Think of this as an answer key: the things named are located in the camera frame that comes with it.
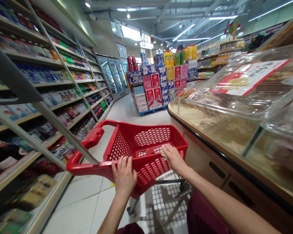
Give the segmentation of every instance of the blue pallet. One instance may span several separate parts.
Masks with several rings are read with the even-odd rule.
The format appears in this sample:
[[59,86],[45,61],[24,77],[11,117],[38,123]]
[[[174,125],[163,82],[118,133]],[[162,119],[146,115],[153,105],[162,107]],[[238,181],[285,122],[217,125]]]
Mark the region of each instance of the blue pallet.
[[156,109],[153,109],[153,110],[147,110],[147,111],[144,111],[144,112],[140,112],[140,115],[141,115],[141,116],[144,116],[144,114],[149,113],[149,112],[153,112],[153,113],[155,113],[155,111],[156,111],[156,110],[159,110],[159,109],[164,109],[164,110],[166,110],[167,106],[168,106],[168,105],[163,106],[163,107],[159,107],[159,108],[156,108]]

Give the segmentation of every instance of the hand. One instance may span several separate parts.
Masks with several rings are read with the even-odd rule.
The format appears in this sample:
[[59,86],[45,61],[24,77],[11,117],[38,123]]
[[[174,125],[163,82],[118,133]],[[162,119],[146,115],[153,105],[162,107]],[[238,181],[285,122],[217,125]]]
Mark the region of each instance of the hand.
[[162,146],[162,150],[167,156],[172,170],[176,172],[179,176],[183,177],[183,174],[187,171],[188,166],[182,159],[176,147],[173,147],[170,144],[164,144]]
[[117,169],[114,163],[112,169],[116,190],[115,196],[128,200],[136,186],[138,175],[135,170],[132,170],[133,158],[129,157],[128,162],[127,158],[127,156],[121,156],[118,160]]

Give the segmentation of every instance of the red bottle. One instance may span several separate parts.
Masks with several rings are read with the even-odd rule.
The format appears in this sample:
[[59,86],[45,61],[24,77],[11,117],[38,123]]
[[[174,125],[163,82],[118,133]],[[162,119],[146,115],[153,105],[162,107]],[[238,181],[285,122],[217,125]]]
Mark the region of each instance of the red bottle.
[[129,57],[129,55],[127,57],[127,63],[128,63],[128,69],[129,69],[129,71],[130,72],[133,72],[133,64],[131,63],[131,58]]
[[138,67],[138,64],[136,62],[136,58],[134,56],[132,58],[132,61],[133,61],[133,70],[134,71],[138,71],[139,70],[139,67]]

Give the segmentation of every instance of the forearm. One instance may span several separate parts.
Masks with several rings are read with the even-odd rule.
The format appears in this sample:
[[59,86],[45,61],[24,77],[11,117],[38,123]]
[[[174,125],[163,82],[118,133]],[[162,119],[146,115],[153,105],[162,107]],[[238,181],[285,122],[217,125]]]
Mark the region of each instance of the forearm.
[[279,233],[253,210],[209,183],[193,169],[187,168],[182,177],[194,186],[236,234]]
[[97,234],[112,234],[116,233],[119,222],[124,214],[127,202],[129,198],[123,198],[122,196],[115,195],[110,209]]

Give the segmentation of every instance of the red pants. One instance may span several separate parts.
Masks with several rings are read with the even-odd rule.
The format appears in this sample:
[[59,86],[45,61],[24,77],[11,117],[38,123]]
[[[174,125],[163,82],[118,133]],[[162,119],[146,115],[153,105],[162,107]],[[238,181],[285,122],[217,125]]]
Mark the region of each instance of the red pants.
[[[189,234],[229,234],[229,229],[198,192],[193,192],[187,208]],[[144,234],[141,227],[131,223],[118,229],[117,234]]]

